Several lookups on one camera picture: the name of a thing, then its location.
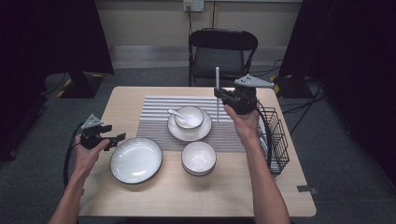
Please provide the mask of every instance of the electrical outlet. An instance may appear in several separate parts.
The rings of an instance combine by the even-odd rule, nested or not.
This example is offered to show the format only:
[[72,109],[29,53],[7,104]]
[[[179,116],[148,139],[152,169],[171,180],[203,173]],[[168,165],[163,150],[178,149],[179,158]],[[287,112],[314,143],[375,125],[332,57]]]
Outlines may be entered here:
[[193,0],[183,0],[183,9],[184,11],[188,11],[188,7],[190,7],[190,11],[193,11],[194,1]]
[[204,0],[194,0],[194,11],[204,11]]

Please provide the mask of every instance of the forearm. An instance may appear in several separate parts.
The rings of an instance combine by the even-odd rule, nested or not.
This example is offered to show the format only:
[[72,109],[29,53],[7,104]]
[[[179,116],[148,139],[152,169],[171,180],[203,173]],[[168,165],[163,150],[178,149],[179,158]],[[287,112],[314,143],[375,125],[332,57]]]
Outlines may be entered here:
[[290,224],[288,209],[268,169],[259,139],[249,138],[243,145],[247,150],[256,223]]
[[83,174],[74,172],[69,180],[64,196],[56,208],[49,224],[76,224],[78,219],[78,207],[84,188],[85,177]]

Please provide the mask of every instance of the saucer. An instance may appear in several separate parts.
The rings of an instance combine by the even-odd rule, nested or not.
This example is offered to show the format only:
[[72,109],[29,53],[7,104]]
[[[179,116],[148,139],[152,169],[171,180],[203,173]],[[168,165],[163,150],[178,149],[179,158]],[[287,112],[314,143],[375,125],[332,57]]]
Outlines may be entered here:
[[204,114],[204,121],[201,126],[196,127],[194,129],[185,129],[178,126],[175,122],[175,115],[169,116],[168,119],[168,129],[169,132],[175,137],[182,141],[192,142],[200,140],[205,137],[212,128],[212,119],[209,114],[200,108],[202,113]]
[[163,151],[148,138],[132,138],[119,145],[110,159],[111,173],[122,183],[139,184],[152,178],[163,163]]

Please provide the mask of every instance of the white bowl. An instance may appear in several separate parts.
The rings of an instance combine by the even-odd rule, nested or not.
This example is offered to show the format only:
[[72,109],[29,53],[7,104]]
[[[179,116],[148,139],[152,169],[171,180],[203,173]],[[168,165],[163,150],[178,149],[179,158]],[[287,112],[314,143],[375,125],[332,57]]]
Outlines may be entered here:
[[169,132],[175,138],[187,142],[198,141],[207,136],[212,128],[212,119],[206,111],[200,110],[204,114],[204,121],[199,127],[193,129],[182,128],[176,124],[175,115],[171,115],[168,119]]
[[181,152],[184,169],[191,175],[207,175],[216,164],[216,151],[205,142],[193,142]]
[[175,122],[178,126],[185,129],[192,129],[200,126],[204,121],[204,114],[202,111],[196,107],[191,105],[186,105],[181,107],[177,113],[183,115],[186,119],[189,119],[191,123],[187,123],[186,120],[175,116]]
[[162,163],[163,152],[157,143],[148,138],[132,138],[114,150],[110,169],[120,182],[139,184],[152,178]]

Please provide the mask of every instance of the gray carpet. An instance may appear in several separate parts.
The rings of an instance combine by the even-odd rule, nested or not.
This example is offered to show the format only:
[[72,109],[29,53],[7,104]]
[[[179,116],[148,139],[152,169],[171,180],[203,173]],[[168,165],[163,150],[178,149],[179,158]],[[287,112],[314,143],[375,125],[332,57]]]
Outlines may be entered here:
[[[267,68],[270,67],[258,66],[252,70]],[[57,98],[60,88],[48,94],[41,116],[16,150],[17,159],[0,163],[0,223],[49,220],[63,192],[64,154],[71,134],[90,114],[102,117],[114,87],[188,85],[188,67],[115,72],[115,76],[105,77],[94,99]],[[62,78],[63,74],[48,77],[47,88],[55,88]],[[315,92],[318,84],[308,84]],[[194,85],[212,87],[214,81],[197,79]],[[232,82],[222,86],[232,86]],[[279,99],[283,111],[306,102],[307,99]],[[285,114],[290,130],[303,113],[300,110]],[[295,223],[396,223],[396,189],[371,156],[349,138],[343,118],[331,102],[324,98],[314,103],[292,133],[292,139],[309,186],[318,190],[313,195],[317,214],[294,218]],[[79,223],[114,224],[124,220],[82,217]]]

